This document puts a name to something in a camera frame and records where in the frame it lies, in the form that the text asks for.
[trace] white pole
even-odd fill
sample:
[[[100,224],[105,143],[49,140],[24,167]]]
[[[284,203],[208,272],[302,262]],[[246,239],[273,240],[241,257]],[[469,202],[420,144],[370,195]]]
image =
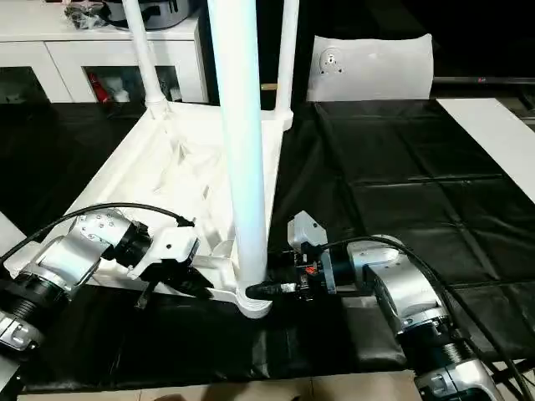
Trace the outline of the white pole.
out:
[[[281,50],[278,55],[277,98],[275,115],[284,119],[284,129],[292,126],[293,62],[295,43],[298,36],[299,0],[284,0],[283,29],[281,32]]]
[[[208,7],[236,229],[238,306],[260,317],[269,302],[245,296],[248,286],[264,280],[267,261],[256,3],[208,0]]]
[[[139,0],[123,0],[123,7],[145,87],[145,105],[149,109],[164,109],[167,106],[167,101],[161,92],[156,68],[150,54]]]

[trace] cabinet door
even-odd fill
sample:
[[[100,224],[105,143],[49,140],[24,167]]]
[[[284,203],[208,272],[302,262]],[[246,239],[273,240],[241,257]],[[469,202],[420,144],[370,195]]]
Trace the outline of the cabinet door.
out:
[[[185,102],[208,101],[201,61],[193,41],[149,41],[160,86],[169,100],[180,93]],[[75,102],[96,102],[104,96],[118,101],[142,100],[145,91],[140,80],[137,58],[131,42],[88,41],[47,42],[61,76]],[[94,90],[89,81],[96,80]]]
[[[73,101],[43,42],[0,43],[0,101],[24,101],[16,99],[20,94],[36,101]]]

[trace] black plastic sheet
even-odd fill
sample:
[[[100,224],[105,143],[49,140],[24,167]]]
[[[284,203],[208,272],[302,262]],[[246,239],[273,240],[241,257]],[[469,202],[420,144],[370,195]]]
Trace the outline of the black plastic sheet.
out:
[[[92,115],[97,107],[82,110]],[[77,122],[74,133],[84,136],[87,130],[91,144],[106,143],[99,137],[110,133],[120,138],[133,124],[117,115],[84,124],[84,114],[75,118],[77,112],[59,107],[53,121]],[[37,127],[48,127],[49,138],[67,141],[72,155],[89,158],[100,149],[64,137],[69,129],[54,129],[68,124],[38,121]],[[15,132],[18,124],[11,127]],[[31,124],[23,127],[29,135]],[[43,143],[50,159],[62,154],[54,140],[43,137]],[[69,197],[77,195],[71,185],[78,175],[61,180],[45,174],[51,168],[47,163],[25,160],[48,177],[49,187],[39,192],[55,199],[46,203],[47,213],[61,214],[73,200]],[[96,170],[98,162],[91,160],[79,161],[87,166],[80,170]],[[90,174],[83,177],[87,181]],[[21,217],[36,216],[30,203],[21,201],[26,190],[32,189],[16,186],[3,198],[10,199],[9,217],[19,218],[19,224],[27,219],[30,227],[33,220]],[[535,206],[437,103],[306,104],[298,109],[283,139],[269,238],[273,256],[288,248],[287,222],[301,210],[328,230],[331,241],[364,233],[397,236],[458,288],[513,358],[535,357],[530,298]],[[270,258],[270,268],[284,267],[280,260]],[[162,295],[154,295],[139,313],[133,308],[138,296],[83,288],[33,361],[27,390],[148,388],[405,367],[372,297],[276,304],[267,317],[253,321],[232,304]],[[476,344],[495,358],[459,314]]]

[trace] wire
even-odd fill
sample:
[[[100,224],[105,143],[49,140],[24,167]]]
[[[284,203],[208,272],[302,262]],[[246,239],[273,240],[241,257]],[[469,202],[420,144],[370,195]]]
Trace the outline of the wire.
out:
[[[35,231],[31,236],[27,236],[24,240],[20,241],[17,245],[15,245],[13,248],[11,248],[9,251],[7,251],[5,254],[0,257],[0,266],[3,267],[3,264],[7,259],[9,259],[11,256],[13,256],[17,251],[19,251],[21,248],[25,247],[29,242],[35,240],[39,236],[41,236],[44,232],[50,230],[51,228],[54,228],[59,223],[62,223],[68,219],[72,219],[76,216],[81,216],[85,213],[88,213],[90,211],[100,211],[102,209],[109,209],[112,207],[123,207],[123,208],[130,208],[130,209],[145,209],[148,211],[155,211],[157,213],[161,213],[162,215],[167,215],[176,220],[176,224],[179,227],[193,227],[195,224],[193,224],[192,221],[189,221],[185,219],[184,217],[177,215],[176,213],[173,213],[172,211],[167,211],[166,209],[161,209],[157,206],[152,205],[146,205],[143,203],[132,203],[132,202],[110,202],[110,203],[100,203],[98,205],[92,205],[88,207],[84,207],[82,209],[79,209],[77,211],[71,211],[70,213],[67,213],[66,215],[63,215],[59,217],[58,219],[52,221],[51,223],[47,224],[46,226],[38,229]]]
[[[421,257],[419,257],[414,251],[412,251],[409,247],[401,245],[399,242],[392,241],[388,238],[380,237],[380,236],[357,236],[354,238],[350,238],[348,240],[343,241],[336,241],[336,242],[330,242],[328,244],[322,245],[322,249],[329,249],[333,246],[337,245],[343,245],[348,244],[350,242],[356,242],[356,241],[375,241],[380,242],[389,246],[392,246],[393,248],[397,249],[398,251],[401,251],[405,253],[410,258],[414,259],[418,265],[420,265],[420,269],[427,273],[427,275],[430,275],[433,280],[438,284],[439,293],[441,297],[443,298],[443,301],[445,303],[447,311],[450,313],[452,319],[455,318],[455,313],[453,306],[451,305],[451,301],[449,300],[446,292],[449,292],[453,299],[456,300],[456,302],[461,306],[461,308],[465,311],[466,315],[474,322],[476,327],[483,333],[487,341],[494,347],[494,349],[497,351],[497,353],[500,355],[500,357],[503,359],[503,362],[507,365],[508,368],[511,369],[512,375],[514,376],[515,380],[518,383],[518,387],[520,387],[520,390],[522,392],[522,395],[524,396],[524,399],[527,401],[534,401],[532,393],[529,389],[529,387],[526,384],[525,378],[520,374],[520,372],[517,369],[517,366],[514,364],[514,362],[509,358],[507,351],[500,345],[500,343],[494,338],[492,333],[489,331],[489,329],[483,324],[483,322],[480,320],[480,318],[471,310],[471,308],[466,304],[464,299],[462,299],[461,295],[456,291],[455,288],[450,286],[442,277],[439,272],[437,272],[435,269],[433,269],[426,261],[424,261]]]

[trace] tiled floor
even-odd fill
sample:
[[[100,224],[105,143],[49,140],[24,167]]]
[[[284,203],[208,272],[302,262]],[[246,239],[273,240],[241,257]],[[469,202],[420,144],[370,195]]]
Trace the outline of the tiled floor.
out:
[[[531,380],[533,374],[527,375]],[[413,373],[362,373],[317,378],[297,378],[219,383],[180,388],[151,388],[113,393],[23,395],[20,401],[420,401]],[[505,401],[514,397],[500,385]]]

